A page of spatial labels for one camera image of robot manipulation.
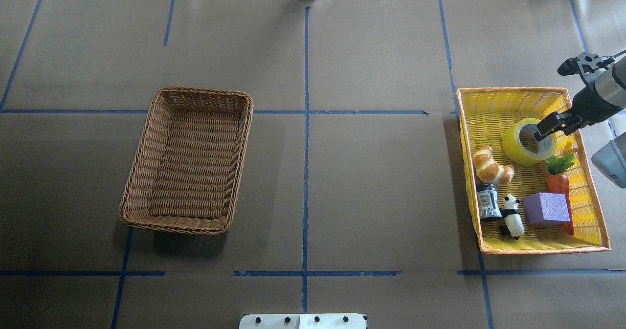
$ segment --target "purple sponge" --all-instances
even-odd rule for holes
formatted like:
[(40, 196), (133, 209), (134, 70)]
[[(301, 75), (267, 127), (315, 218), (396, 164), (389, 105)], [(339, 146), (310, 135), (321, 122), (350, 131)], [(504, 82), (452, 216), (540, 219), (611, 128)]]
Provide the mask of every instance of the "purple sponge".
[(521, 200), (526, 223), (533, 225), (558, 225), (570, 221), (565, 195), (561, 193), (536, 193)]

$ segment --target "can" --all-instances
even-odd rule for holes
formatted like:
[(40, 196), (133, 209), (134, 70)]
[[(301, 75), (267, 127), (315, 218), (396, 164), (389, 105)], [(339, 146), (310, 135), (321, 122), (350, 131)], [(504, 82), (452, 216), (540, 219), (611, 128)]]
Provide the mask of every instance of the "can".
[(494, 184), (482, 184), (476, 187), (478, 196), (478, 215), (481, 221), (495, 221), (502, 219), (502, 212), (498, 207), (498, 189)]

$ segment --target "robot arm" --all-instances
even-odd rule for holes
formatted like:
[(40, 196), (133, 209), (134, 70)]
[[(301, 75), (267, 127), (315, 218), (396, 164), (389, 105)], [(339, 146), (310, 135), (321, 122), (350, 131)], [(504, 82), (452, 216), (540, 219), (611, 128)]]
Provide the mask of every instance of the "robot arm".
[[(559, 75), (579, 74), (585, 83), (572, 100), (572, 108), (550, 113), (539, 124), (535, 139), (541, 141), (549, 135), (563, 131), (570, 135), (588, 125), (603, 122), (626, 108), (626, 58), (615, 59), (626, 50), (612, 57), (599, 57), (581, 53), (565, 60), (557, 70)], [(617, 186), (626, 188), (626, 133), (611, 140), (592, 157), (592, 162)]]

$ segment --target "bread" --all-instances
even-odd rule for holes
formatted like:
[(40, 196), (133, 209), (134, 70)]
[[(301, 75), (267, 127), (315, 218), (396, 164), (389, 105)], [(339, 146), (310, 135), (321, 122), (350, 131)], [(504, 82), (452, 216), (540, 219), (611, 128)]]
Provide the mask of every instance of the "bread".
[(515, 169), (513, 166), (503, 166), (494, 160), (493, 148), (484, 146), (474, 153), (474, 168), (476, 175), (485, 184), (506, 185), (511, 182)]

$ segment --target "tape roll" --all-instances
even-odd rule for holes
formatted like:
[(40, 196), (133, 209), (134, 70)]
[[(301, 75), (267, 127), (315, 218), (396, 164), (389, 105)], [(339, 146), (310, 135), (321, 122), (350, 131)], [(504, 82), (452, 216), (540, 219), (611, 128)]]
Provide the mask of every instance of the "tape roll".
[(537, 142), (537, 153), (529, 151), (521, 144), (519, 134), (525, 132), (534, 137), (534, 133), (538, 131), (538, 123), (538, 119), (529, 117), (520, 120), (502, 135), (502, 150), (512, 161), (519, 165), (533, 166), (542, 160), (552, 157), (557, 150), (557, 138), (554, 135)]

